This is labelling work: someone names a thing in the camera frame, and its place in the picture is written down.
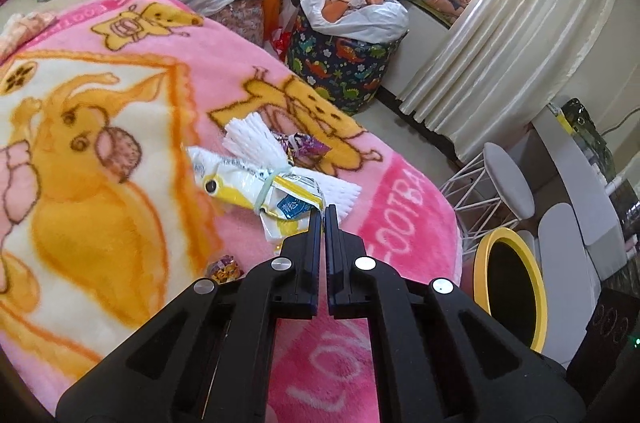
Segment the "yellow white snack wrapper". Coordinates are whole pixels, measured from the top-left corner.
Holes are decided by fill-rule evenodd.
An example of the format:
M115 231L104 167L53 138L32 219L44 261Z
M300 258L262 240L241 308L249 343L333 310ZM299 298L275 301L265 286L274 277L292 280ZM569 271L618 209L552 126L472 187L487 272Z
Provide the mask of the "yellow white snack wrapper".
M319 185L289 166L264 169L198 146L186 148L186 154L198 187L209 197L252 211L271 243L307 230L311 213L324 209Z

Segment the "orange bag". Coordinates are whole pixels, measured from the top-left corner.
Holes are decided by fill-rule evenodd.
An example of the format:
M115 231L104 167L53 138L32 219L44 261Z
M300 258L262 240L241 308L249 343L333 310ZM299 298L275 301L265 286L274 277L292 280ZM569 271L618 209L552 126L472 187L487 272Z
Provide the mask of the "orange bag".
M268 42L273 32L279 27L282 0L262 0L264 15L264 40Z

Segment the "white foam fruit net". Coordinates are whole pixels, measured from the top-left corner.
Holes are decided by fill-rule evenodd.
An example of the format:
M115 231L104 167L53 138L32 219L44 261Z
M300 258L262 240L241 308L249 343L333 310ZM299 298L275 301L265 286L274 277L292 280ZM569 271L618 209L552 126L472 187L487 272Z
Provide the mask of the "white foam fruit net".
M319 163L329 154L330 147L316 137L273 132L257 112L230 120L224 131L222 146L230 154L258 168L284 171L285 178L303 178L324 206L336 207L340 221L352 212L360 195L359 185L299 166L300 162Z

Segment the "cream window curtain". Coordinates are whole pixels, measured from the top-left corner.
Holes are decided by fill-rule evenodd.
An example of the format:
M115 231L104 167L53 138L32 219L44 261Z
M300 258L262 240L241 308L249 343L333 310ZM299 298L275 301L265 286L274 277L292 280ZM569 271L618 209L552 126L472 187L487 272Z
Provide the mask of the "cream window curtain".
M461 160L505 143L574 76L616 0L472 0L399 95Z

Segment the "white round stool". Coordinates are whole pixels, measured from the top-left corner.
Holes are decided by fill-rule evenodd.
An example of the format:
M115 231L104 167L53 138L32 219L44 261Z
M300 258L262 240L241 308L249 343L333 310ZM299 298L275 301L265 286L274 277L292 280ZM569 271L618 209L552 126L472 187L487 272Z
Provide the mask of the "white round stool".
M510 154L486 143L477 156L440 187L456 214L463 254L474 252L485 235L516 228L535 214L533 191Z

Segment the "dinosaur print laundry basket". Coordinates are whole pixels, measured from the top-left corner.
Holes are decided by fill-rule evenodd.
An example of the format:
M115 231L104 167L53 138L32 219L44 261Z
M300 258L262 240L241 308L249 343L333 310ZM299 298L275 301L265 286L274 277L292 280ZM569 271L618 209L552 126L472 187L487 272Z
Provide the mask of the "dinosaur print laundry basket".
M321 97L353 116L381 86L401 41L367 43L314 30L306 15L295 19L286 64Z

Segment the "white plastic bag with clothes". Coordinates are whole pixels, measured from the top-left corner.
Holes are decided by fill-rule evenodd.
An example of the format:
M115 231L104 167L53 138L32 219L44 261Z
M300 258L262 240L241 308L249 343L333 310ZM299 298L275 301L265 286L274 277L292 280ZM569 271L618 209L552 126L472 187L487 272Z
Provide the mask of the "white plastic bag with clothes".
M300 8L315 32L370 44L395 42L409 29L395 0L300 0Z

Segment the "grey white vanity desk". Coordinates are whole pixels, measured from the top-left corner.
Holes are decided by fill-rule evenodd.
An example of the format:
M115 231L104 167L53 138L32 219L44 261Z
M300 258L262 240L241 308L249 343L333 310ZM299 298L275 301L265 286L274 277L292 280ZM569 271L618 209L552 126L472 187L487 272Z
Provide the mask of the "grey white vanity desk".
M574 138L550 108L538 114L533 127L566 192L538 225L548 303L542 353L566 367L586 335L601 282L622 269L628 257L610 197Z

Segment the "floral fabric bag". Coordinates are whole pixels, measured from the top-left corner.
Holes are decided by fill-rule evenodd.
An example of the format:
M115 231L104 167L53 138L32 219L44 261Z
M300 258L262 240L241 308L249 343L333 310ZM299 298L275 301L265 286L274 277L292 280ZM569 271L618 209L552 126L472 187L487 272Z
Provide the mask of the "floral fabric bag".
M264 44L264 10L262 0L235 0L213 13L209 19L222 24L248 42Z

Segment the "small candy wrapper on blanket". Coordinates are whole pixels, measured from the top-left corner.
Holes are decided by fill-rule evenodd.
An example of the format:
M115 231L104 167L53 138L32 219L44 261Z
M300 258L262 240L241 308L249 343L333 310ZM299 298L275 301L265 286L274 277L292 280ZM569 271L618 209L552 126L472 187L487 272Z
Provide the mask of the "small candy wrapper on blanket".
M225 284L243 277L244 271L239 261L233 255L222 255L217 261L209 263L205 276L216 284Z

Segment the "yellow rimmed trash bin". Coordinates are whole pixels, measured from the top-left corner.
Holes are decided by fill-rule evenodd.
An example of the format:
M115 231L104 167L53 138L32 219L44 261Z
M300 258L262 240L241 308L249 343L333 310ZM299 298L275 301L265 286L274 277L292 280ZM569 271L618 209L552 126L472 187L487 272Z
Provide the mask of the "yellow rimmed trash bin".
M541 353L548 332L548 301L540 268L525 241L497 228L480 240L472 259L475 303L524 345Z

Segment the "purple candy wrapper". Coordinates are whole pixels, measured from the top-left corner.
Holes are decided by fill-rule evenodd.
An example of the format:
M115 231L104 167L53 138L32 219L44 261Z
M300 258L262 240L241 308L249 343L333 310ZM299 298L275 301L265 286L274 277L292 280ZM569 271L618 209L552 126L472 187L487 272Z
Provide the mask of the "purple candy wrapper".
M306 133L273 133L273 137L279 146L276 159L278 163L311 169L331 150L316 137Z

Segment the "pink cartoon fleece blanket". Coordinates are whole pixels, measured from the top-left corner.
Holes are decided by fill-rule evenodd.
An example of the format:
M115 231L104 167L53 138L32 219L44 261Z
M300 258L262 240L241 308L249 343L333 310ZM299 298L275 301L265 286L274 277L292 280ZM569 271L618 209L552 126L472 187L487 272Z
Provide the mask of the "pink cartoon fleece blanket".
M360 187L343 227L370 255L460 279L438 188L295 71L174 0L94 0L1 66L1 347L47 410L218 258L277 253L186 155L251 112L326 144L308 166Z

